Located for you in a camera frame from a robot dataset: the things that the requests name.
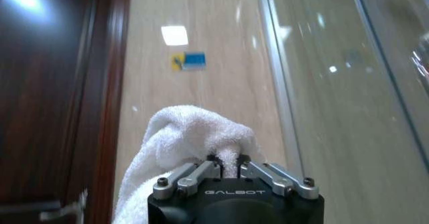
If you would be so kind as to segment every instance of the white towel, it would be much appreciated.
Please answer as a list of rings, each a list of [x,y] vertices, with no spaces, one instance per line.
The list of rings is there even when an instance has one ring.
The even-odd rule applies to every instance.
[[[224,177],[235,177],[239,153],[264,162],[248,127],[195,106],[161,109],[148,122],[140,151],[121,180],[113,223],[147,223],[153,183],[183,163],[200,162],[215,154],[224,165]]]

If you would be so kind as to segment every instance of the door handle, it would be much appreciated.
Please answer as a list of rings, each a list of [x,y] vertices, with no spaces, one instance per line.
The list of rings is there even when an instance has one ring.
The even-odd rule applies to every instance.
[[[418,47],[410,57],[417,69],[418,79],[429,96],[429,32],[419,37]]]
[[[85,189],[79,196],[79,200],[64,206],[56,211],[44,211],[38,215],[40,221],[50,221],[64,217],[65,215],[76,215],[76,224],[84,223],[84,209],[87,205],[88,190]]]

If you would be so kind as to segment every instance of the glass door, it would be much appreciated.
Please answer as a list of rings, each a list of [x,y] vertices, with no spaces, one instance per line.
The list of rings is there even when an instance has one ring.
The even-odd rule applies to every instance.
[[[429,168],[429,0],[361,0]]]
[[[320,187],[324,223],[426,223],[429,100],[411,61],[425,1],[264,1],[274,80],[280,71],[287,92],[282,122],[292,122],[284,135]]]

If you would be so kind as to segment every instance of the screw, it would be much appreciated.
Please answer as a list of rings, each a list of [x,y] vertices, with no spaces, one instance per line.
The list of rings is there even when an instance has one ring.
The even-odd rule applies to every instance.
[[[185,190],[183,190],[183,189],[177,189],[176,190],[176,194],[177,194],[177,197],[180,198],[180,199],[183,199],[183,198],[185,198]]]
[[[156,184],[157,184],[160,187],[167,186],[167,185],[168,185],[168,179],[167,179],[165,177],[160,177],[160,178],[157,179]]]
[[[303,178],[303,184],[306,186],[314,187],[314,179],[310,177]]]
[[[294,188],[291,186],[286,187],[286,196],[288,196],[294,191]]]

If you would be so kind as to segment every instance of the metal frame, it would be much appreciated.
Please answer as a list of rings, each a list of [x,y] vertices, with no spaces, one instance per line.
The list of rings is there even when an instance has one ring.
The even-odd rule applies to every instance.
[[[271,73],[274,81],[275,99],[278,113],[280,119],[283,144],[286,147],[286,163],[287,169],[296,176],[303,177],[302,160],[295,133],[292,112],[290,106],[288,92],[291,91],[291,78],[287,69],[287,58],[283,47],[283,42],[278,41],[278,16],[274,0],[259,0],[260,13],[263,18],[263,26],[267,40],[267,49],[271,59]]]

